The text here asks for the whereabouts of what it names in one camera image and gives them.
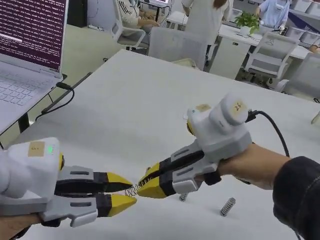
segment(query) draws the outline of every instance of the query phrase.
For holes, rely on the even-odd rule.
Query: white cabinet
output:
[[[249,48],[248,44],[223,37],[209,72],[235,79]]]

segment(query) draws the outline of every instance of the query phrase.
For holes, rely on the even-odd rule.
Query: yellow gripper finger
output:
[[[113,217],[137,202],[137,199],[120,194],[98,194],[95,196],[98,218]]]
[[[153,199],[164,199],[176,194],[176,191],[172,186],[172,171],[165,172],[154,178],[152,177],[154,173],[161,171],[170,163],[171,161],[168,158],[164,161],[158,162],[147,170],[146,174],[139,182],[140,188],[137,192],[139,196]]]
[[[105,193],[119,192],[133,186],[130,181],[112,172],[94,172],[93,179],[101,189],[100,192]]]

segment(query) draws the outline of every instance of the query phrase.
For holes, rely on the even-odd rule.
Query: laptop keyboard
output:
[[[0,70],[0,101],[24,106],[52,83],[50,79],[40,81]]]

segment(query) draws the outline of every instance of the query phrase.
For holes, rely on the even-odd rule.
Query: spring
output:
[[[229,200],[226,202],[226,204],[223,206],[223,208],[220,211],[220,215],[222,217],[225,217],[228,215],[232,207],[236,204],[236,199],[233,197],[229,198]]]
[[[148,170],[150,169],[150,167],[148,167],[145,171],[145,174],[147,174]],[[138,190],[140,188],[142,188],[147,182],[149,182],[151,180],[151,178],[146,178],[145,180],[141,181],[138,184],[133,185],[132,187],[124,190],[124,194],[127,197],[134,197],[138,194]]]
[[[186,201],[186,199],[187,199],[187,197],[188,197],[188,194],[189,194],[189,193],[181,194],[181,195],[179,196],[180,201],[181,201],[181,202]]]

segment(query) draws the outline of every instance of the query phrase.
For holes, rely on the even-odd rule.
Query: green plant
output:
[[[255,30],[259,30],[259,18],[247,12],[243,12],[240,16],[235,18],[235,24],[237,27],[249,27],[250,34],[253,34]]]

